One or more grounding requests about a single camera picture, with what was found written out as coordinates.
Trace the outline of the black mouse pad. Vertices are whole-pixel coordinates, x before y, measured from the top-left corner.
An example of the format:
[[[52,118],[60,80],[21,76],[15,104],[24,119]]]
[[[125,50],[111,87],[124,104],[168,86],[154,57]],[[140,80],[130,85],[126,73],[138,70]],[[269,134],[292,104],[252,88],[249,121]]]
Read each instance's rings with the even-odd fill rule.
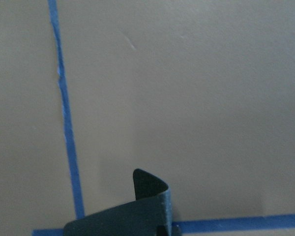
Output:
[[[135,201],[67,223],[65,236],[180,236],[173,225],[166,182],[141,169],[133,172]]]

